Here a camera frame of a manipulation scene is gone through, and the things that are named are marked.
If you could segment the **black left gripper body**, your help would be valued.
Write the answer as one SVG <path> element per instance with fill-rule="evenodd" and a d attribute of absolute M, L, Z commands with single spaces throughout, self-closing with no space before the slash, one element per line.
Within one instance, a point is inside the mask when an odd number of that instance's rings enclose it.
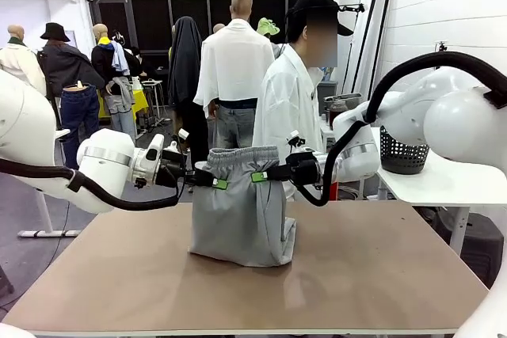
<path fill-rule="evenodd" d="M 155 184 L 166 188 L 178 188 L 178 180 L 185 176 L 187 154 L 163 150 L 155 176 Z"/>

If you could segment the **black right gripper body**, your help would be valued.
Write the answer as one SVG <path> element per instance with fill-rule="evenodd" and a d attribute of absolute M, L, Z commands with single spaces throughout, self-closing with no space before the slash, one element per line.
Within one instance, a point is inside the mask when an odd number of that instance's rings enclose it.
<path fill-rule="evenodd" d="M 302 151 L 289 154 L 285 162 L 290 169 L 290 180 L 294 185 L 319 182 L 319 163 L 313 152 Z"/>

